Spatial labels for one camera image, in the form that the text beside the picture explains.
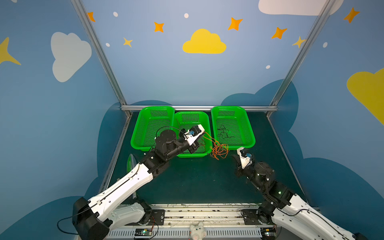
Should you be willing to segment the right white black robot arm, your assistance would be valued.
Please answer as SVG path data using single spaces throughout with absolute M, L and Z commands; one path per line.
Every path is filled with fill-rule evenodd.
M 278 182 L 265 162 L 254 162 L 252 155 L 232 155 L 236 175 L 245 176 L 262 194 L 264 201 L 257 209 L 257 220 L 264 225 L 277 225 L 303 240 L 366 240 L 361 233 L 351 233 L 333 223 L 307 204 L 298 194 Z

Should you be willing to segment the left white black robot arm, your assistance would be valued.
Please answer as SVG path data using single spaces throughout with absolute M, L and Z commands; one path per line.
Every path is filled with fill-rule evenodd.
M 163 173 L 170 160 L 199 147 L 199 139 L 205 134 L 202 125 L 190 130 L 164 130 L 155 138 L 155 147 L 122 179 L 98 195 L 86 200 L 78 199 L 73 206 L 72 223 L 82 240 L 103 240 L 110 231 L 127 224 L 148 221 L 151 208 L 144 201 L 121 207 L 128 197 Z

